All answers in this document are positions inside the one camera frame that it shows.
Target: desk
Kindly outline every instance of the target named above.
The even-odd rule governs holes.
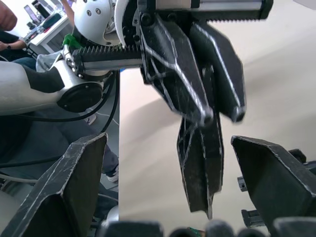
[[[231,136],[300,148],[315,158],[316,14],[279,0],[265,23],[216,27],[230,37],[244,62],[247,113],[241,124],[222,117],[224,181],[213,202],[213,218],[237,231],[244,228],[240,211],[255,208],[238,187],[241,171]],[[206,215],[189,212],[183,190],[176,151],[180,118],[143,85],[139,70],[122,73],[120,111],[120,219],[159,221],[167,234],[178,227],[203,229]]]
[[[30,41],[31,44],[35,46],[41,45],[48,53],[54,53],[55,51],[49,47],[48,42],[50,42],[63,28],[69,24],[69,19],[66,15],[54,24],[46,33],[37,35],[34,39]]]

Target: black cable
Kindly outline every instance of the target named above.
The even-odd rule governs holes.
[[[11,167],[19,167],[19,166],[28,166],[33,164],[42,164],[42,163],[48,163],[52,161],[59,160],[59,157],[52,157],[48,159],[41,159],[41,160],[33,160],[33,161],[26,161],[26,162],[19,162],[19,163],[8,163],[8,164],[0,164],[0,169],[2,168],[11,168]]]
[[[116,91],[115,91],[115,99],[114,99],[113,108],[112,108],[109,120],[104,125],[103,129],[101,130],[101,132],[105,132],[108,129],[108,127],[110,126],[110,124],[111,124],[111,122],[113,120],[115,111],[117,110],[117,106],[118,106],[118,102],[119,102],[119,81],[120,81],[120,73],[117,72],[117,74],[116,74]]]
[[[38,122],[73,122],[73,121],[86,119],[87,117],[90,117],[91,115],[98,112],[103,107],[103,105],[107,102],[107,100],[110,97],[111,91],[113,89],[114,82],[115,82],[115,77],[111,79],[111,82],[109,83],[109,89],[105,94],[103,94],[102,96],[103,100],[101,101],[101,103],[94,110],[92,110],[90,113],[86,115],[82,115],[75,118],[41,118],[41,117],[34,117],[34,116],[27,116],[27,115],[13,115],[13,116],[23,118],[23,119],[29,119],[32,121],[38,121]]]

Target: sneaker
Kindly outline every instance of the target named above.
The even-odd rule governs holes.
[[[117,166],[113,171],[106,173],[106,175],[110,182],[117,182],[119,180],[119,166]]]
[[[91,125],[94,123],[96,119],[97,119],[96,115],[91,115],[90,117],[85,118],[84,121],[86,121],[87,124]]]

